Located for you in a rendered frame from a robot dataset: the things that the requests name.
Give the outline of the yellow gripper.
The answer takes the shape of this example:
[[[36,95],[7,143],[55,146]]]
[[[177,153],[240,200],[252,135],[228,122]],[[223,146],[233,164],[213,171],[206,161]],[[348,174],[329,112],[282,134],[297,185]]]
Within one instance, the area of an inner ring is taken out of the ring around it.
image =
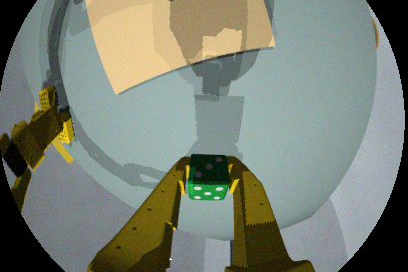
[[[182,157],[129,221],[104,246],[87,272],[166,272],[181,194],[191,157]],[[263,184],[236,157],[227,156],[234,206],[232,266],[224,272],[315,272],[309,260],[293,261],[286,250]]]

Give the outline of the beige mat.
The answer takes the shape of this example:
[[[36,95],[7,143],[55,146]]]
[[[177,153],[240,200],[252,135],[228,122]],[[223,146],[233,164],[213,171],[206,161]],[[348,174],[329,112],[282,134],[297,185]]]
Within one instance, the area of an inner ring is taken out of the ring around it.
[[[85,0],[115,94],[205,59],[275,46],[264,0]]]

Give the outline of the green die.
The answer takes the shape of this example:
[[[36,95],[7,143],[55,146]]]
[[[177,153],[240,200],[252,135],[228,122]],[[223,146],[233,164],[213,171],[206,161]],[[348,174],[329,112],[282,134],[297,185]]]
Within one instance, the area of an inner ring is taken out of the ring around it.
[[[188,192],[191,200],[223,200],[229,185],[226,155],[191,155],[188,174]]]

